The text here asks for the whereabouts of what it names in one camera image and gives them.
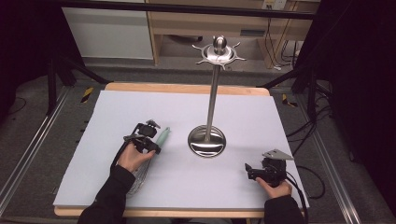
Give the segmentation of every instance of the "white paper sheet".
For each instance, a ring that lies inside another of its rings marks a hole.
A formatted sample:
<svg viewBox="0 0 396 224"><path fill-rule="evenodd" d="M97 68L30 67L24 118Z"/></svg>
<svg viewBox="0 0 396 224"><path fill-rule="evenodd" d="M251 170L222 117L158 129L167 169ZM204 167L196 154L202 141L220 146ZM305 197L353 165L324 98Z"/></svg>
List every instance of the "white paper sheet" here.
<svg viewBox="0 0 396 224"><path fill-rule="evenodd" d="M248 179L245 162L262 168L262 153L274 148L291 155L274 99L218 95L213 125L224 132L227 146L212 159L195 155L187 144L191 130L206 124L208 105L207 94L102 91L53 204L90 205L106 182L122 137L137 123L154 119L171 132L126 207L263 209L267 195ZM304 192L294 161L287 169ZM301 207L296 190L292 196Z"/></svg>

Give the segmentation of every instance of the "metal utensil stand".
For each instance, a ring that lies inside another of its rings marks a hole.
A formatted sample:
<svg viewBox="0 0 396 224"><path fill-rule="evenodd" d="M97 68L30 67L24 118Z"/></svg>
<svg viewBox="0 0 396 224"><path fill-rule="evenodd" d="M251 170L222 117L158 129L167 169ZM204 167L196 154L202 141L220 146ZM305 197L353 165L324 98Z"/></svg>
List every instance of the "metal utensil stand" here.
<svg viewBox="0 0 396 224"><path fill-rule="evenodd" d="M232 63L235 60L245 60L239 58L236 54L235 48L240 43L233 47L227 46L227 40L224 36L214 36L213 44L207 45L203 48L195 49L201 51L203 59L198 63L212 63L213 64L213 77L210 90L209 110L207 114L207 124L194 128L189 134L189 147L198 156L204 158L212 158L218 156L226 146L226 138L224 133L212 126L213 114L215 112L216 95L218 91L219 72L224 65Z"/></svg>

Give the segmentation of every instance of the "person's arm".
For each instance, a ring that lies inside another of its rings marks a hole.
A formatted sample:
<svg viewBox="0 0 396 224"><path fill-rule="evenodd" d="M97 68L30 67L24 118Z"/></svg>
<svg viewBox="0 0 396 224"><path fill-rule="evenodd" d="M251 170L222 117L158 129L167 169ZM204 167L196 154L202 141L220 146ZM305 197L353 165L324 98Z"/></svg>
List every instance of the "person's arm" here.
<svg viewBox="0 0 396 224"><path fill-rule="evenodd" d="M271 198L264 206L265 224L304 224L304 217L298 204L291 197L291 185L288 182L282 181L278 187L272 188L259 177L256 181Z"/></svg>
<svg viewBox="0 0 396 224"><path fill-rule="evenodd" d="M151 159L154 153L155 151L150 151L142 154L134 148L134 144L129 144L120 155L118 165L97 193L93 204L82 212L78 224L122 223L126 193L135 180L132 171L137 170L143 161Z"/></svg>

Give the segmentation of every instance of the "round metal base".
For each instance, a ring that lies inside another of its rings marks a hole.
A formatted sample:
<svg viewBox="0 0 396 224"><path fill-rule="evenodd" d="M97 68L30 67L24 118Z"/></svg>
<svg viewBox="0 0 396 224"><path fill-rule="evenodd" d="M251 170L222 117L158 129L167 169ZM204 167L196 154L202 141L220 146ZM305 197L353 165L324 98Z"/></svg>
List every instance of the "round metal base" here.
<svg viewBox="0 0 396 224"><path fill-rule="evenodd" d="M206 125L194 128L189 134L189 147L198 156L210 158L218 156L225 148L226 140L220 129L213 127L210 139L205 140Z"/></svg>

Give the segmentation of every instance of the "hand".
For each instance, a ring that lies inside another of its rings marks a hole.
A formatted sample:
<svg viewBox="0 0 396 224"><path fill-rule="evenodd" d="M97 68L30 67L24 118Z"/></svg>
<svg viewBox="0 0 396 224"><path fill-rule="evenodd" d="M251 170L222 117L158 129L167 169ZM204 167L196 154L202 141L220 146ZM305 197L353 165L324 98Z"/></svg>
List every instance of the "hand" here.
<svg viewBox="0 0 396 224"><path fill-rule="evenodd" d="M271 199L291 195L291 184L286 182L286 180L281 181L279 186L276 188L272 188L267 184L267 182L259 177L256 178L256 181L263 189L265 189L265 191L267 191L268 196L270 196Z"/></svg>
<svg viewBox="0 0 396 224"><path fill-rule="evenodd" d="M134 143L131 142L120 155L118 165L127 169L129 172L133 172L137 170L144 161L151 159L154 154L155 150L152 150L145 154L140 153L134 147Z"/></svg>

